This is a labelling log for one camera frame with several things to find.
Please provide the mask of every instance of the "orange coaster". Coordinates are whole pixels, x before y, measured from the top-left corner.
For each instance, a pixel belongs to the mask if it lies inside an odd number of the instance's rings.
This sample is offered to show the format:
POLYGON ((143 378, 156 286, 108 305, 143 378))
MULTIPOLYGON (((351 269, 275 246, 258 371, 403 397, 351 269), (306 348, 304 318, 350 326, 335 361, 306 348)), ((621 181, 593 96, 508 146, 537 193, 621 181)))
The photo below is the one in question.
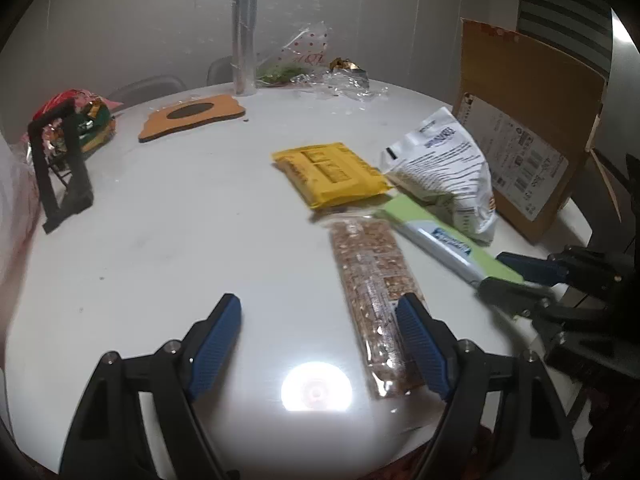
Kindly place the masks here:
POLYGON ((153 112, 138 135, 140 142, 189 130, 196 126, 235 119, 245 113, 238 101, 228 94, 215 95, 197 101, 189 101, 153 112))

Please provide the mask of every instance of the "white table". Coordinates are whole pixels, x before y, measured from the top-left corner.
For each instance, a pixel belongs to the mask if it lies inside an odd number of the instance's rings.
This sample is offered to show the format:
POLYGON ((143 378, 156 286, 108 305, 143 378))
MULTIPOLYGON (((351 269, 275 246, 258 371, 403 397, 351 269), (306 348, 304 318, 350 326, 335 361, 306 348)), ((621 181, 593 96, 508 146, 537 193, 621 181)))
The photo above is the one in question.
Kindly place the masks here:
MULTIPOLYGON (((207 96, 229 86, 185 92, 207 96)), ((8 335, 6 382, 20 448, 58 470, 66 432, 99 357, 154 352, 206 317, 224 292, 242 301, 239 343, 217 396, 196 411, 225 465, 243 480, 357 478, 425 442, 442 405, 427 391, 374 400, 326 229, 271 165, 276 150, 341 140, 377 164, 380 151, 442 105, 391 87, 368 104, 288 89, 239 101, 245 119, 146 144, 137 134, 168 96, 118 117, 117 136, 88 161, 94 206, 45 235, 38 228, 8 335), (339 368, 351 383, 343 412, 292 412, 287 374, 306 362, 339 368)), ((573 202, 543 244, 500 220, 489 252, 546 256, 586 243, 573 202)), ((510 354, 514 331, 474 290, 401 237, 432 315, 457 338, 510 354)), ((166 451, 145 401, 154 456, 166 451)))

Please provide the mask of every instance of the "yellow snack packet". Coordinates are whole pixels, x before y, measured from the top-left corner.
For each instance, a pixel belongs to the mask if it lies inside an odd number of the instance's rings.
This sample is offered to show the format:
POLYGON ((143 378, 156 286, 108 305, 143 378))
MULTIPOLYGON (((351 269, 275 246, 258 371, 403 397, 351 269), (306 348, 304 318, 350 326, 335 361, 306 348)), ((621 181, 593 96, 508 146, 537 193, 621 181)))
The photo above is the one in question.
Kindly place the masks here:
POLYGON ((345 204, 391 189, 386 178, 341 142, 302 146, 271 157, 311 209, 345 204))

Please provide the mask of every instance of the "bolt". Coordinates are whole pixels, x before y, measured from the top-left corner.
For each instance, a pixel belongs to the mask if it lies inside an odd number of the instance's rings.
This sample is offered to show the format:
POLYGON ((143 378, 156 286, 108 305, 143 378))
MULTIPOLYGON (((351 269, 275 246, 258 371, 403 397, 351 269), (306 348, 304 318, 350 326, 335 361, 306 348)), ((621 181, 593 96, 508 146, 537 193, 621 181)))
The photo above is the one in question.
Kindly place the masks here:
POLYGON ((117 352, 107 352, 102 356, 102 362, 106 365, 112 365, 119 359, 120 355, 117 352))
POLYGON ((460 345, 460 349, 465 354, 468 354, 468 353, 470 353, 470 352, 472 352, 473 350, 476 349, 476 344, 473 341, 469 340, 469 339, 461 339, 458 344, 460 345))
POLYGON ((533 350, 525 350, 524 358, 530 363, 533 363, 538 360, 538 354, 536 354, 533 350))
POLYGON ((168 354, 175 354, 180 349, 181 343, 177 339, 172 339, 171 341, 167 341, 164 343, 162 350, 167 352, 168 354))

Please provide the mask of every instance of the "bright light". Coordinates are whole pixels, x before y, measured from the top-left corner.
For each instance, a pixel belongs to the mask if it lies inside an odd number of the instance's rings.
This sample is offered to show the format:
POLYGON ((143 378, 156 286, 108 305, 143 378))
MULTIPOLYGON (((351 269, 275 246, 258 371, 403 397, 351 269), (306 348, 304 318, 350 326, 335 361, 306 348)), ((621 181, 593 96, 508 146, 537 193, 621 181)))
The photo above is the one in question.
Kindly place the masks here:
POLYGON ((351 382, 340 368, 310 362, 293 368, 280 398, 290 412, 343 412, 351 405, 351 382))
POLYGON ((611 22, 613 26, 613 36, 623 43, 633 43, 631 36, 626 31, 625 26, 622 24, 620 19, 612 12, 611 22))

